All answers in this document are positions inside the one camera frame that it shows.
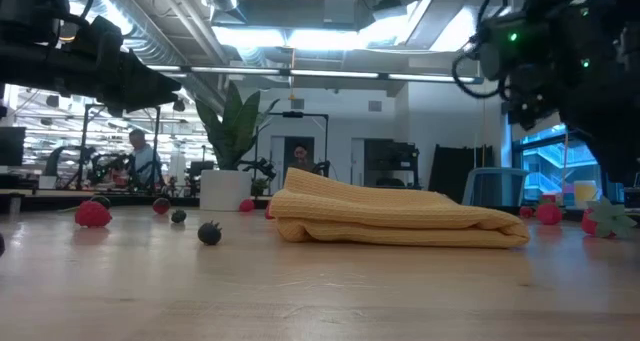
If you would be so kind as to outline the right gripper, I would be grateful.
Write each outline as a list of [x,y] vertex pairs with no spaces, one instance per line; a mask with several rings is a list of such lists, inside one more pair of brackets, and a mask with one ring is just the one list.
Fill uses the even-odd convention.
[[[542,61],[550,52],[552,24],[557,14],[533,15],[523,11],[485,19],[478,31],[478,60],[484,76],[496,81],[525,64]],[[532,79],[534,122],[540,123],[558,109],[556,78]],[[511,125],[533,127],[528,95],[517,86],[505,87],[507,115]]]

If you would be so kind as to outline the window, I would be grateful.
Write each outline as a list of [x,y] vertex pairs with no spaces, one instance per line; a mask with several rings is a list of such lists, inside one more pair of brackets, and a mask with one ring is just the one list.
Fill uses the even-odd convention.
[[513,142],[513,166],[528,171],[524,199],[538,201],[555,196],[558,203],[574,204],[575,181],[595,180],[602,196],[604,177],[588,146],[568,132],[564,124],[552,126]]

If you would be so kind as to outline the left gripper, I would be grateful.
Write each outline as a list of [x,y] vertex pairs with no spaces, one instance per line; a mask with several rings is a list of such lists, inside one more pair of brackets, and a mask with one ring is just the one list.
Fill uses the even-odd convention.
[[71,50],[93,63],[92,96],[113,110],[133,112],[177,100],[181,84],[144,65],[133,51],[124,52],[121,29],[97,16],[78,29]]

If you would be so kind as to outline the long ceiling light strip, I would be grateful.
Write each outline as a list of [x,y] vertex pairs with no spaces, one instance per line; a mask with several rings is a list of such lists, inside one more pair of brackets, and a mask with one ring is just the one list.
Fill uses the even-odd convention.
[[406,81],[406,82],[425,82],[425,83],[453,83],[455,81],[455,78],[453,76],[434,75],[434,74],[404,74],[404,73],[287,69],[287,68],[249,68],[249,67],[230,67],[230,66],[149,65],[149,68],[154,71],[170,73],[170,74],[211,73],[211,74],[241,75],[241,76],[252,75],[252,76],[283,76],[283,77],[325,77],[325,78]]

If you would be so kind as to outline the black aluminium table frame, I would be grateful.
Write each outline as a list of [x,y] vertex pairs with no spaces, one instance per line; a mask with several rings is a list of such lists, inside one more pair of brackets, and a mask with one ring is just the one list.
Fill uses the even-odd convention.
[[[17,193],[0,194],[0,214],[7,213],[10,208],[11,198],[17,196]],[[70,193],[62,196],[38,196],[38,195],[26,195],[21,196],[21,211],[22,212],[36,212],[36,211],[51,211],[62,210],[78,206],[83,201],[88,201],[92,198],[92,195],[71,195]],[[157,197],[152,196],[129,196],[129,195],[109,195],[106,196],[111,206],[149,206],[155,202]],[[172,198],[169,199],[173,208],[178,207],[199,207],[199,200],[195,198]],[[265,209],[268,200],[258,200],[255,202],[256,209]],[[520,207],[514,206],[487,206],[490,209],[496,209],[505,211],[513,215],[519,215]],[[584,210],[578,209],[566,209],[564,216],[568,220],[579,220],[582,218]]]

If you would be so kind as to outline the yellow cup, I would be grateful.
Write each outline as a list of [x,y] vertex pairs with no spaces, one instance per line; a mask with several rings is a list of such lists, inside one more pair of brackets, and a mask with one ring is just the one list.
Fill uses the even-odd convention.
[[599,189],[595,180],[575,181],[574,187],[574,204],[579,209],[586,209],[587,203],[597,201]]

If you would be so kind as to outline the strawberry with big green leaf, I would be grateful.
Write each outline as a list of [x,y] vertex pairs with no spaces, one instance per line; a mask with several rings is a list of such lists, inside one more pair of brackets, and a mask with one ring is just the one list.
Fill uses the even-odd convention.
[[598,201],[587,201],[581,227],[590,236],[598,238],[627,237],[638,225],[633,219],[637,213],[628,215],[622,204],[612,204],[606,197]]

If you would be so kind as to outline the snake plant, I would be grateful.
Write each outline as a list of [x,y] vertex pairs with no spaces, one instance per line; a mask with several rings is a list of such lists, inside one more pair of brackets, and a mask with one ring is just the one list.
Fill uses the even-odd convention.
[[279,102],[260,110],[261,92],[243,98],[235,83],[229,84],[222,116],[199,102],[196,109],[217,161],[217,168],[203,170],[199,204],[206,211],[238,211],[251,195],[252,178],[240,171],[243,157],[255,146],[268,114]]

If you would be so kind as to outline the black rig stand frame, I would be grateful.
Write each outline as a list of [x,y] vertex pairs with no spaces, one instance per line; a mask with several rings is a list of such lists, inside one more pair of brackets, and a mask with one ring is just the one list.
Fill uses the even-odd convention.
[[331,162],[328,157],[329,116],[301,111],[270,112],[265,124],[257,130],[254,155],[258,160],[272,162],[277,173],[270,186],[275,190],[284,185],[287,172],[293,167],[294,148],[303,144],[316,164],[316,174],[328,177]]
[[[106,109],[107,107],[105,105],[101,105],[98,103],[90,103],[90,104],[84,105],[83,127],[81,131],[81,143],[79,146],[80,154],[79,154],[78,170],[76,172],[76,176],[70,180],[70,183],[75,182],[75,188],[77,191],[81,191],[83,189],[83,173],[84,173],[84,165],[85,165],[84,160],[86,159],[85,152],[87,151],[86,140],[87,140],[87,133],[88,133],[88,125],[95,117],[97,117],[102,111]],[[155,106],[154,110],[156,112],[156,116],[153,118],[153,121],[155,122],[155,126],[154,126],[152,162],[156,162],[157,160],[161,107]]]

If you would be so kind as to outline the black equipment cart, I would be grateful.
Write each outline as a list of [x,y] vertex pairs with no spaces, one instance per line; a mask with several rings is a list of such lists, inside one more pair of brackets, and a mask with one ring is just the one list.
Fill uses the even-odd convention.
[[414,143],[388,139],[364,142],[364,177],[367,187],[421,190]]

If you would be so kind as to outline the yellow cloth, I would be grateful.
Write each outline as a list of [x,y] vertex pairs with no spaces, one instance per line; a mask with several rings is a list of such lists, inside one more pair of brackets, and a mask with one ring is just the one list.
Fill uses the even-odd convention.
[[289,242],[509,249],[530,241],[509,213],[464,206],[443,194],[344,184],[310,172],[288,172],[269,204]]

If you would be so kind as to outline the black standing panel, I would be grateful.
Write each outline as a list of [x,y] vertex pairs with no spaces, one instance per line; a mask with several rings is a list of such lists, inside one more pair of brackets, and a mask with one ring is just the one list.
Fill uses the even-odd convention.
[[477,167],[495,165],[492,146],[453,148],[435,146],[428,190],[461,204],[468,174]]

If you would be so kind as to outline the black divided tupperware container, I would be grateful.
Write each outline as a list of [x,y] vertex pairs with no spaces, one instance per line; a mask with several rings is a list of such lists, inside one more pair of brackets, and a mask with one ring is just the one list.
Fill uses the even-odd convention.
[[628,214],[640,215],[640,187],[624,187],[621,202]]

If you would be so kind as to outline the black computer monitor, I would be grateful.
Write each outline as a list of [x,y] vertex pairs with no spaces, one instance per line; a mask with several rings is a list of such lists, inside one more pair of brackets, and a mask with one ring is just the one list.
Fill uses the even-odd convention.
[[25,127],[0,127],[0,166],[21,166]]

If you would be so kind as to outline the person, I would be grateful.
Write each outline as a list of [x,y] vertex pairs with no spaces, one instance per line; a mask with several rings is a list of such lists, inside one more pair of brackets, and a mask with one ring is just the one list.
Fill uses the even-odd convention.
[[290,166],[303,171],[316,173],[316,164],[309,156],[308,150],[303,144],[297,144],[295,146],[294,161],[290,164]]
[[129,133],[129,141],[133,148],[133,166],[131,173],[142,185],[161,182],[161,158],[153,147],[146,141],[146,134],[140,129]]

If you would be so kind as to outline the office chair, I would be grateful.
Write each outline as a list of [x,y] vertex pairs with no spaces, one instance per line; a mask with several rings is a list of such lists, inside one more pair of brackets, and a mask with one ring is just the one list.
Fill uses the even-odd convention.
[[462,204],[520,207],[528,174],[528,171],[517,168],[475,168],[468,174]]

